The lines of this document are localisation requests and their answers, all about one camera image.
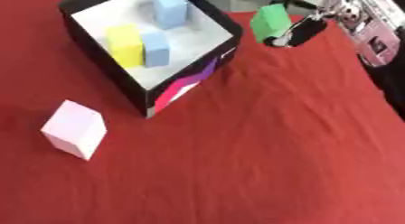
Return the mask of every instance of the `pink cube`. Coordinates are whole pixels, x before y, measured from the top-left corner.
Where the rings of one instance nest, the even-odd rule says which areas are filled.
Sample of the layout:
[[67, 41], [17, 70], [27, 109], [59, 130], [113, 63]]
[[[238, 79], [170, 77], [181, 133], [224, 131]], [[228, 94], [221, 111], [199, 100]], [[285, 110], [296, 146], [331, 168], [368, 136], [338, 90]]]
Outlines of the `pink cube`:
[[101, 114], [65, 100], [41, 129], [56, 147], [89, 160], [107, 133]]

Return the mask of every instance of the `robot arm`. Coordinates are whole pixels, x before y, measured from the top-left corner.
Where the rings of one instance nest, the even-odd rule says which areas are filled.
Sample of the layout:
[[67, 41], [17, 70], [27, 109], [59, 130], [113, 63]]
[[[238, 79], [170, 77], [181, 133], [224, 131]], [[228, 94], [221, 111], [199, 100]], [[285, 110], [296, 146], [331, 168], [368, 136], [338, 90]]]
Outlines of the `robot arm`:
[[292, 24], [279, 37], [268, 37], [269, 46], [295, 47], [309, 41], [335, 19], [353, 41], [362, 61], [370, 67], [389, 64], [400, 49], [405, 13], [392, 0], [296, 0], [316, 10]]

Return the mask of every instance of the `black box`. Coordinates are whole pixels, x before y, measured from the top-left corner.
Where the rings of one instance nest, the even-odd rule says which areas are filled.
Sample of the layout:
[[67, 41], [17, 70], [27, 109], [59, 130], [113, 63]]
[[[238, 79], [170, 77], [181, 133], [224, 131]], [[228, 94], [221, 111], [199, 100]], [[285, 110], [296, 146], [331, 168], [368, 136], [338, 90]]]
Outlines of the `black box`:
[[145, 22], [143, 29], [155, 29], [150, 1], [66, 0], [60, 4], [60, 10], [71, 38], [142, 115], [152, 117], [231, 61], [240, 43], [242, 28], [228, 15], [205, 0], [187, 1], [190, 3], [187, 25], [164, 32], [174, 37], [178, 44], [174, 49], [178, 53], [185, 49], [190, 51], [184, 55], [173, 54], [167, 69], [125, 70], [110, 56], [103, 40], [104, 29], [119, 23], [141, 21]]

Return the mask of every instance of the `colorful stripe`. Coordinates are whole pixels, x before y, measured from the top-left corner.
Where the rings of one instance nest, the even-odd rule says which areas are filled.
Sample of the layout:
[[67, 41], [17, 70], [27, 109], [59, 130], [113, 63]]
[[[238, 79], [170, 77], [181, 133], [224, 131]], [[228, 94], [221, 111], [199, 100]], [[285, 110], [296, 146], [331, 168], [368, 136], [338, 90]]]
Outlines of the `colorful stripe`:
[[165, 108], [175, 95], [185, 86], [195, 84], [201, 80], [207, 79], [210, 77], [216, 67], [217, 58], [215, 58], [208, 66], [199, 74], [181, 78], [176, 80], [155, 102], [155, 112], [159, 112]]

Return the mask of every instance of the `box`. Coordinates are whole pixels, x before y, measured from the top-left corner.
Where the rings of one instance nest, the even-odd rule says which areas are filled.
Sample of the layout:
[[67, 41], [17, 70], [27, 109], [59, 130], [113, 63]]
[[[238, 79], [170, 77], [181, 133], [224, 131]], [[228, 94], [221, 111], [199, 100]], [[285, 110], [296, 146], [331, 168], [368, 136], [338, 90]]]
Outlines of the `box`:
[[[145, 117], [152, 117], [233, 59], [241, 27], [205, 0], [187, 0], [185, 26], [162, 30], [153, 0], [66, 0], [60, 4], [68, 34]], [[108, 52], [106, 29], [134, 23], [142, 33], [163, 32], [167, 66], [123, 69]]]
[[88, 161], [107, 129], [99, 112], [65, 100], [41, 132], [55, 148]]

